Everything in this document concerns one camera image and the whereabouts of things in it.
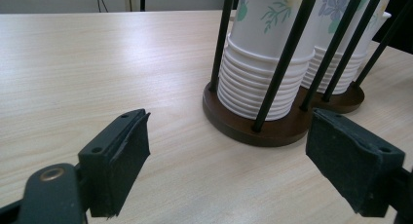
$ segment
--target light wood grain surface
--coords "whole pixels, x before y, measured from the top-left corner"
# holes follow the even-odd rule
[[[90,223],[393,223],[351,210],[305,155],[241,144],[202,108],[220,12],[0,15],[0,206],[124,112],[151,112],[148,158],[117,218]],[[356,123],[413,166],[413,56],[387,48]]]

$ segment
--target stack of paper cups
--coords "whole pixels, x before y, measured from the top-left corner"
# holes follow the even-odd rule
[[[334,4],[337,6],[345,7],[348,5],[349,0],[322,0],[323,4],[319,9],[319,16],[322,18],[321,20],[321,27],[319,28],[319,32],[317,35],[316,41],[316,55],[310,61],[309,69],[303,79],[302,86],[304,88],[309,88],[313,82],[315,74],[319,69],[320,62],[325,55],[325,51],[328,48],[331,39],[335,33],[335,29],[340,22],[341,16],[344,13],[344,8],[340,8],[343,11],[335,11]],[[387,7],[387,4],[390,0],[381,0],[379,6],[375,10],[372,19],[367,25],[367,28],[363,32],[355,51],[352,54],[352,57],[347,64],[342,77],[340,78],[339,82],[337,83],[336,88],[333,91],[333,94],[341,94],[344,93],[350,83],[354,80],[355,76],[357,75],[358,69],[360,68],[361,64],[364,62],[365,57],[367,56],[367,49],[368,46],[376,34],[376,32],[380,29],[383,23],[388,19],[391,15],[388,13],[384,13],[384,10]],[[336,54],[334,55],[333,60],[331,61],[328,69],[319,85],[318,92],[324,93],[336,68],[338,62],[340,61],[341,57],[343,56],[343,52],[345,52],[347,46],[352,39],[354,32],[359,24],[362,14],[365,11],[366,6],[368,5],[369,0],[362,0],[354,18],[352,19],[348,30],[346,31],[345,36],[343,37],[340,46],[337,49]]]
[[[240,0],[221,62],[218,98],[233,113],[254,120],[280,60],[302,0]],[[266,121],[288,114],[314,56],[313,11]]]

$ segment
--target wooden base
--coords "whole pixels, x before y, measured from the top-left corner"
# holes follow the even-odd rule
[[[302,111],[299,105],[305,92],[299,92],[292,104],[291,111],[276,121],[264,123],[261,132],[252,130],[253,120],[240,117],[221,104],[215,92],[204,89],[204,112],[212,124],[221,132],[239,142],[261,147],[280,147],[298,141],[306,134],[311,111]]]
[[[307,93],[307,89],[300,87],[300,93]],[[364,92],[352,82],[345,93],[332,95],[328,102],[323,101],[322,93],[316,93],[311,106],[312,108],[327,109],[339,114],[346,114],[358,109],[364,101]]]

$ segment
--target round wooden base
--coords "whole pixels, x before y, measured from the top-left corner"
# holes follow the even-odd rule
[[[301,93],[307,93],[307,89],[300,87]],[[312,108],[327,109],[339,114],[346,114],[358,109],[364,101],[364,92],[352,82],[345,93],[332,95],[328,102],[322,100],[323,94],[316,93],[311,105]]]
[[[311,111],[302,111],[299,105],[305,92],[299,92],[292,104],[291,111],[276,121],[266,121],[261,132],[252,130],[254,120],[240,117],[221,104],[215,92],[204,89],[204,111],[212,124],[224,134],[253,146],[280,147],[291,144],[307,132],[311,120]]]

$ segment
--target black metal rod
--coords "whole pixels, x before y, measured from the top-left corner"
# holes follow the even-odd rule
[[[413,9],[413,0],[408,0],[406,5],[403,7],[397,18],[395,19],[394,23],[392,24],[389,31],[386,33],[385,37],[383,37],[382,41],[380,42],[379,47],[374,52],[373,56],[371,56],[370,60],[365,65],[364,69],[358,75],[358,78],[355,81],[355,87],[359,87],[361,83],[364,81],[367,74],[370,72],[371,68],[373,68],[374,64],[376,63],[377,59],[379,59],[382,52],[386,49],[389,45],[392,38],[395,36],[397,30],[401,27],[404,23],[404,20],[407,17],[407,14]]]
[[[216,92],[218,86],[219,68],[224,53],[225,38],[227,36],[228,24],[234,0],[225,0],[222,10],[221,24],[219,26],[218,41],[216,43],[215,59],[213,60],[212,75],[210,77],[209,91]]]
[[[324,58],[319,65],[319,70],[314,77],[314,80],[307,91],[306,96],[304,97],[303,103],[301,104],[300,108],[303,111],[307,111],[309,109],[311,100],[313,99],[314,95],[316,94],[317,89],[319,88],[319,84],[321,83],[322,77],[324,77],[325,72],[330,65],[331,60],[333,59],[338,47],[340,46],[341,40],[344,37],[344,34],[347,31],[347,28],[350,25],[350,22],[353,19],[353,16],[356,13],[357,7],[360,4],[361,0],[350,0],[349,5],[344,12],[343,17],[340,20],[340,23],[337,27],[336,32],[328,45],[328,49],[325,52]]]
[[[346,51],[343,54],[338,66],[334,72],[333,77],[328,84],[327,89],[322,96],[322,100],[328,102],[336,88],[341,76],[343,75],[344,70],[346,69],[347,64],[349,63],[350,58],[353,55],[353,52],[356,49],[358,41],[360,40],[362,34],[364,33],[365,28],[367,27],[368,23],[370,22],[371,17],[373,16],[374,12],[376,11],[377,6],[379,5],[380,0],[370,0],[367,8],[365,9],[364,14],[361,17],[360,22],[356,28],[355,33],[353,34],[352,39],[350,40],[349,46],[347,46]]]
[[[295,49],[297,48],[297,45],[300,41],[301,35],[303,34],[315,3],[316,0],[303,0],[300,9],[298,10],[297,17],[292,25],[291,31],[285,43],[285,47],[282,51],[282,56],[280,58],[279,64],[277,65],[270,86],[267,90],[267,93],[265,94],[255,123],[252,126],[253,131],[260,132],[262,126],[264,125],[265,119],[267,118],[268,112],[270,111],[271,104],[273,103],[277,91],[280,88],[280,84],[282,83],[285,71],[288,68],[289,63],[291,62],[292,56],[294,55]]]

